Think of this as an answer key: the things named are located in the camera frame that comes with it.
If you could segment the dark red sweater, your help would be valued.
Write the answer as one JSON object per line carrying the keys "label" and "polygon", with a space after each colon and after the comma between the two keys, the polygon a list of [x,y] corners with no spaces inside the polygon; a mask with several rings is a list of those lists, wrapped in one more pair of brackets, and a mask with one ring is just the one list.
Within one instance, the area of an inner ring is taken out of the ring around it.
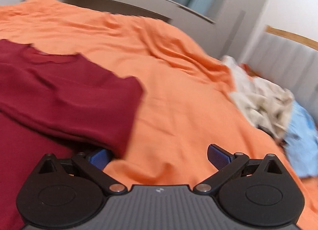
{"label": "dark red sweater", "polygon": [[92,144],[123,157],[142,93],[81,54],[1,40],[1,229],[22,227],[16,197],[44,154]]}

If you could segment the beige garment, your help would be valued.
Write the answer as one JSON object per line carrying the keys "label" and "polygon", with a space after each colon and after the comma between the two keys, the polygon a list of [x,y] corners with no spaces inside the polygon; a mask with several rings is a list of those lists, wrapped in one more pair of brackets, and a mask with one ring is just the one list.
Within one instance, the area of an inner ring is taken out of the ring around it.
{"label": "beige garment", "polygon": [[230,69],[235,85],[229,96],[246,120],[274,140],[283,139],[292,116],[293,93],[269,80],[249,76],[231,56],[223,56],[221,61]]}

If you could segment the orange duvet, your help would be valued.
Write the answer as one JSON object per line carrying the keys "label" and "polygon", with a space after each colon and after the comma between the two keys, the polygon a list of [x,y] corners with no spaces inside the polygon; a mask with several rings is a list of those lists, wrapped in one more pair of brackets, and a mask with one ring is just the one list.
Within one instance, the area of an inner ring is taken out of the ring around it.
{"label": "orange duvet", "polygon": [[128,187],[198,184],[216,172],[207,160],[212,143],[251,158],[275,153],[291,168],[272,138],[231,102],[229,69],[161,20],[27,0],[1,7],[1,40],[46,54],[81,54],[120,78],[139,81],[143,93],[126,152],[105,168]]}

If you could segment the grey padded headboard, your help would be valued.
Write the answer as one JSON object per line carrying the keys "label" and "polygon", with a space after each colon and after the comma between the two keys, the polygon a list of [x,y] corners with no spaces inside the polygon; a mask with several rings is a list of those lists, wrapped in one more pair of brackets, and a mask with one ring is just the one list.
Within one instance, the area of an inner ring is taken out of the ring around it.
{"label": "grey padded headboard", "polygon": [[317,41],[266,26],[246,63],[262,78],[291,90],[317,118]]}

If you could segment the light blue garment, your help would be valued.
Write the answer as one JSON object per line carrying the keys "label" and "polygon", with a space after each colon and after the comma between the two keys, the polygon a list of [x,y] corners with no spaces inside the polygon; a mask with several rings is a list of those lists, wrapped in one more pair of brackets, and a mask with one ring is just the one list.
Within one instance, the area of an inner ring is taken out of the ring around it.
{"label": "light blue garment", "polygon": [[300,178],[317,176],[317,129],[312,116],[293,102],[283,146],[286,157]]}

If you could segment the grey built-in wardrobe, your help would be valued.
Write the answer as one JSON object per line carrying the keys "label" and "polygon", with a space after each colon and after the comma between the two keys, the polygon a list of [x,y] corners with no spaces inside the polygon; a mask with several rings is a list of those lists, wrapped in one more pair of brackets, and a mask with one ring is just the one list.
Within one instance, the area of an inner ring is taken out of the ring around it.
{"label": "grey built-in wardrobe", "polygon": [[192,37],[210,56],[239,55],[266,0],[214,0],[207,15],[172,0],[58,0],[114,14],[161,19]]}

